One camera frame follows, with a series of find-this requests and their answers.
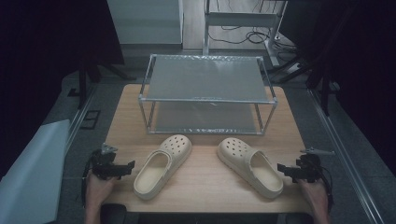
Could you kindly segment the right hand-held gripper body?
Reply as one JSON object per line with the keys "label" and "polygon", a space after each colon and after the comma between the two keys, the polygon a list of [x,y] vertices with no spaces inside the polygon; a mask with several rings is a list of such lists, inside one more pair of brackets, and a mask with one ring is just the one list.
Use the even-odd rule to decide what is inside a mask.
{"label": "right hand-held gripper body", "polygon": [[321,166],[320,155],[333,156],[334,151],[326,151],[317,148],[307,148],[301,150],[302,155],[296,161],[296,164],[300,167],[298,170],[296,179],[305,179],[309,183],[313,183],[316,180],[322,179],[324,182],[327,181],[323,171],[324,167]]}

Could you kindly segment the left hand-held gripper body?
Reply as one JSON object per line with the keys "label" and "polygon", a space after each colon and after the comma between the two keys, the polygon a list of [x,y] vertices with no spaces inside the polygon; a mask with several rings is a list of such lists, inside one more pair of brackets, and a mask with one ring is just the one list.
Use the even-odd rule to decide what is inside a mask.
{"label": "left hand-held gripper body", "polygon": [[92,172],[99,178],[107,180],[120,174],[121,165],[114,163],[116,158],[116,147],[103,143],[91,156]]}

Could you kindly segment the cream clog shoe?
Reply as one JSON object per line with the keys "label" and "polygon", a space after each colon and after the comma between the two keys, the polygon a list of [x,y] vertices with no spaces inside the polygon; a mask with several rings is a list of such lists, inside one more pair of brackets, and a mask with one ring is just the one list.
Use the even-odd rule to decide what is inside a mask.
{"label": "cream clog shoe", "polygon": [[191,154],[191,140],[182,134],[165,139],[153,150],[134,180],[134,193],[142,200],[153,199]]}
{"label": "cream clog shoe", "polygon": [[253,148],[240,139],[229,137],[219,143],[217,155],[261,196],[274,199],[283,191],[282,178],[262,150]]}

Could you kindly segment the two-tier grey shoe rack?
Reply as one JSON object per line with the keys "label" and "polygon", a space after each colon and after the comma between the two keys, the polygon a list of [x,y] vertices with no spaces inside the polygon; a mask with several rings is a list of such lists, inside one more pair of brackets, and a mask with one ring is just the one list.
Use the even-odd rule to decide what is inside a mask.
{"label": "two-tier grey shoe rack", "polygon": [[153,54],[138,103],[148,133],[262,135],[277,99],[260,56]]}

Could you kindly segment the person's left hand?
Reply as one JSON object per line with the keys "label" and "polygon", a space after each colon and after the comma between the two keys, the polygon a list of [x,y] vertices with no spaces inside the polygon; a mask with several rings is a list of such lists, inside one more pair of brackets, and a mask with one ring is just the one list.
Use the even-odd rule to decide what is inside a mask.
{"label": "person's left hand", "polygon": [[117,180],[116,177],[103,180],[89,172],[85,193],[85,207],[87,209],[99,208],[112,192]]}

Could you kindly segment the person's right hand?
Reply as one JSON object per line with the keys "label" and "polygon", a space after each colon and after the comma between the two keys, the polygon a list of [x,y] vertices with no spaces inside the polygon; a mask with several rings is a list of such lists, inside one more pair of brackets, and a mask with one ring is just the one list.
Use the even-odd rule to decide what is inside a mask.
{"label": "person's right hand", "polygon": [[310,205],[315,214],[328,213],[328,195],[324,182],[319,179],[316,182],[309,183],[306,180],[299,180],[304,198]]}

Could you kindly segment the white sheet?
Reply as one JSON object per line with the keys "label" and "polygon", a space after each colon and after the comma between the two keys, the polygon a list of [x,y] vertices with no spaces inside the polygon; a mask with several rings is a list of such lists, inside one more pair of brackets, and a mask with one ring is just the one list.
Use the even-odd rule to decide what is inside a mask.
{"label": "white sheet", "polygon": [[0,224],[47,224],[57,218],[67,119],[41,126],[0,180]]}

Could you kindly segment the black metal stand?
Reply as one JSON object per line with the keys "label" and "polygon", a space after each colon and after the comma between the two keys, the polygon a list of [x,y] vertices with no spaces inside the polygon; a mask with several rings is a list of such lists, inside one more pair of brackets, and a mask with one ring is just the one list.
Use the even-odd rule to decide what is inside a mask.
{"label": "black metal stand", "polygon": [[79,99],[78,109],[81,109],[88,100],[87,77],[89,77],[93,83],[98,83],[101,80],[102,75],[99,71],[99,66],[104,67],[112,74],[121,77],[123,79],[137,80],[137,77],[134,77],[132,75],[127,75],[113,64],[104,63],[101,61],[90,61],[90,60],[82,59],[79,62],[79,68],[78,68],[78,99]]}
{"label": "black metal stand", "polygon": [[318,55],[306,65],[296,71],[286,75],[285,77],[276,80],[276,84],[286,83],[303,73],[310,71],[308,79],[305,82],[306,87],[309,90],[315,89],[318,84],[321,84],[319,91],[319,105],[326,116],[329,115],[328,102],[329,95],[332,93],[331,90],[331,60],[332,60],[332,47],[330,45],[325,46]]}

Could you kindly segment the dark curtain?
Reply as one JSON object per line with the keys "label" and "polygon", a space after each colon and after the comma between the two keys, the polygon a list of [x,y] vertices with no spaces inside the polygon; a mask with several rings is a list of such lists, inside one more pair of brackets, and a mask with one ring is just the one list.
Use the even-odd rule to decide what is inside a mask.
{"label": "dark curtain", "polygon": [[281,33],[311,61],[344,12],[327,59],[337,100],[396,175],[396,0],[289,0]]}
{"label": "dark curtain", "polygon": [[107,0],[0,0],[0,178],[80,68],[123,64]]}

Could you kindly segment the white cabinet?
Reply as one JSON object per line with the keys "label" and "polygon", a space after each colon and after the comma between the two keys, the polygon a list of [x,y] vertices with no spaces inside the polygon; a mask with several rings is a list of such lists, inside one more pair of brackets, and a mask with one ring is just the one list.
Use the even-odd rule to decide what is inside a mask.
{"label": "white cabinet", "polygon": [[183,42],[182,0],[107,0],[123,45]]}

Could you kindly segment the aluminium floor rail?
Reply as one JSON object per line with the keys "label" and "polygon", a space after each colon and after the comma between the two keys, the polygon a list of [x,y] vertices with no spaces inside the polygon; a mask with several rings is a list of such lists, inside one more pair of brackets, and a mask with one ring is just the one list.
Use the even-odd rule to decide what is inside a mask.
{"label": "aluminium floor rail", "polygon": [[68,151],[69,148],[72,146],[73,141],[78,133],[78,130],[80,128],[80,125],[82,123],[82,121],[85,118],[85,115],[87,114],[87,111],[92,103],[92,98],[96,92],[97,86],[93,85],[91,87],[88,88],[87,90],[87,95],[86,95],[86,99],[84,101],[84,103],[82,104],[82,106],[78,109],[76,115],[74,116],[72,123],[70,125],[69,128],[69,136],[67,138],[66,141],[66,145],[65,145],[65,151]]}
{"label": "aluminium floor rail", "polygon": [[336,131],[332,120],[329,116],[325,114],[321,105],[319,96],[315,91],[308,90],[308,95],[310,96],[315,109],[318,113],[319,119],[324,126],[325,131],[329,135],[332,145],[334,148],[334,153],[338,157],[340,163],[342,164],[348,179],[351,182],[353,189],[355,190],[357,197],[361,203],[361,206],[368,217],[371,224],[385,224],[377,206],[375,200],[369,190],[367,189],[361,174],[358,172],[355,164],[347,153],[347,148],[345,147],[340,135]]}

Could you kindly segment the black floor socket frame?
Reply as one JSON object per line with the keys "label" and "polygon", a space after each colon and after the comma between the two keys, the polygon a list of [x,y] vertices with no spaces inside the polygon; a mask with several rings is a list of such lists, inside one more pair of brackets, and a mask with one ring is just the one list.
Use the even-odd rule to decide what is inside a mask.
{"label": "black floor socket frame", "polygon": [[81,130],[94,130],[99,120],[100,110],[88,110],[80,124]]}

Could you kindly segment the white metal desk frame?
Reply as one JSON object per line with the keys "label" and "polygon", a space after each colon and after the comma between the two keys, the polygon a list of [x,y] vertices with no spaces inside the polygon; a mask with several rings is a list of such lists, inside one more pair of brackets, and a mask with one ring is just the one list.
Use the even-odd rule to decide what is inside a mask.
{"label": "white metal desk frame", "polygon": [[286,1],[280,2],[278,12],[265,13],[239,13],[239,12],[211,12],[210,0],[205,0],[205,33],[203,43],[203,54],[209,52],[209,27],[210,26],[241,26],[241,27],[265,27],[270,31],[270,36],[264,41],[264,46],[269,55],[272,66],[279,66],[278,58],[274,52],[273,45],[277,35],[285,7]]}

